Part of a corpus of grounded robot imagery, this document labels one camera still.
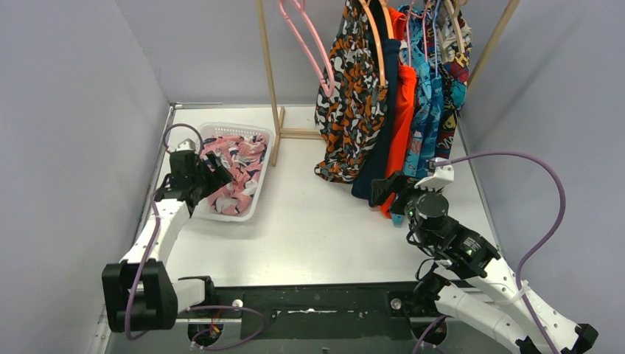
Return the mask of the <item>orange camouflage shorts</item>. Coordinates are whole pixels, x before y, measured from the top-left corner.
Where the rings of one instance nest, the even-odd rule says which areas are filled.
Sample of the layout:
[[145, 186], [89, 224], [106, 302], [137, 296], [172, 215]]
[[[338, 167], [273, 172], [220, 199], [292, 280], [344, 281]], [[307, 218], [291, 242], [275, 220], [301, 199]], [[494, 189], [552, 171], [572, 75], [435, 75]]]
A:
[[380, 87], [367, 17], [358, 3], [346, 1], [341, 24], [329, 51], [332, 93], [320, 90], [315, 126], [325, 141], [323, 159], [315, 174], [334, 183], [352, 183], [375, 145], [377, 125], [383, 121]]

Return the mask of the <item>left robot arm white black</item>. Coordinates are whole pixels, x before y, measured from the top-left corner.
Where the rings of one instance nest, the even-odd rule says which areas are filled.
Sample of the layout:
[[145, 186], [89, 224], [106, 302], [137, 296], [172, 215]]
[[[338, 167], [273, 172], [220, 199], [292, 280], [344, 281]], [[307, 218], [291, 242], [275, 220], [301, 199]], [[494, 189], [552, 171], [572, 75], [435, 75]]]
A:
[[147, 331], [171, 329], [178, 314], [201, 315], [218, 303], [209, 276], [172, 280], [166, 265], [183, 226], [198, 204], [226, 186], [232, 175], [213, 153], [180, 150], [170, 154], [170, 173], [150, 199], [150, 215], [130, 250], [102, 271], [108, 325], [135, 340]]

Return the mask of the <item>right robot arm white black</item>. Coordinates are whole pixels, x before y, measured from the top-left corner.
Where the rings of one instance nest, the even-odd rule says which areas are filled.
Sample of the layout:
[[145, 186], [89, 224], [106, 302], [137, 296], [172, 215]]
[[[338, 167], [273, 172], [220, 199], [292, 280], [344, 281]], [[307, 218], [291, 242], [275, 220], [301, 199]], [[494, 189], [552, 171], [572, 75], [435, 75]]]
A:
[[478, 330], [510, 353], [586, 353], [598, 331], [577, 324], [553, 309], [528, 286], [517, 284], [499, 251], [481, 234], [448, 215], [449, 202], [441, 190], [453, 182], [451, 166], [437, 167], [418, 179], [396, 171], [371, 183], [376, 205], [396, 198], [393, 213], [409, 222], [407, 241], [434, 257], [435, 265], [454, 273], [488, 296], [488, 303], [469, 295], [435, 270], [427, 272], [414, 289], [418, 311], [438, 311]]

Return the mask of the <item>pink shark print shorts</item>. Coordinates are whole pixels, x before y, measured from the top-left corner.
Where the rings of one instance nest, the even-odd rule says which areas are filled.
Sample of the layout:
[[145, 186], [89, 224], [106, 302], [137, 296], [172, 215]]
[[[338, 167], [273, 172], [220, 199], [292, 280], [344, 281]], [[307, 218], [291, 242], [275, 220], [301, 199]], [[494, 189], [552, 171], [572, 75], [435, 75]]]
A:
[[207, 198], [209, 208], [221, 215], [239, 216], [248, 211], [257, 192], [268, 142], [263, 135], [210, 136], [203, 153], [214, 152], [233, 176], [231, 183]]

